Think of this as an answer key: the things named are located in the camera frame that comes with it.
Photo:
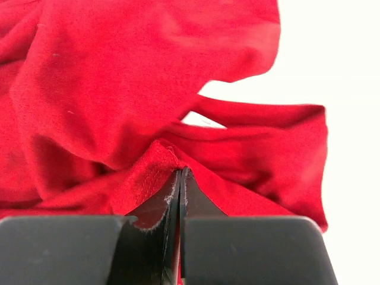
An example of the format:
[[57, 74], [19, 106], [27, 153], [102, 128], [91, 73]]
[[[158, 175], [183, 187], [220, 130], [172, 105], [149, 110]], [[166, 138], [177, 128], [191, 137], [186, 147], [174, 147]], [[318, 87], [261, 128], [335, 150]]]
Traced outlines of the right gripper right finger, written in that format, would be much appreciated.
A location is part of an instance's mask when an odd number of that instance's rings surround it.
[[337, 283], [322, 233], [302, 216], [229, 217], [189, 168], [179, 187], [180, 277], [185, 284]]

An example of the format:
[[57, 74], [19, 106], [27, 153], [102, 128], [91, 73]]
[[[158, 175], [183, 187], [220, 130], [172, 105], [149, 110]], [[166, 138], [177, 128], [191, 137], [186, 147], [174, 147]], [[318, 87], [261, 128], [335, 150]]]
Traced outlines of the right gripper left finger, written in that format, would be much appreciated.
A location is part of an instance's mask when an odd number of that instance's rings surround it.
[[1, 220], [2, 284], [176, 284], [181, 171], [125, 216]]

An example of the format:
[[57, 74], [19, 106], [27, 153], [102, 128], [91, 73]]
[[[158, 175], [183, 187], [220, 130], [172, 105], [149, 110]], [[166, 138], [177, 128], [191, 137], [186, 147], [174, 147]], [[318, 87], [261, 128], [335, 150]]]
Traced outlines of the red t shirt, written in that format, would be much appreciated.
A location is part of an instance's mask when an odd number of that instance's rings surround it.
[[230, 216], [327, 230], [325, 108], [199, 95], [279, 37], [276, 1], [2, 1], [1, 217], [125, 215], [188, 166]]

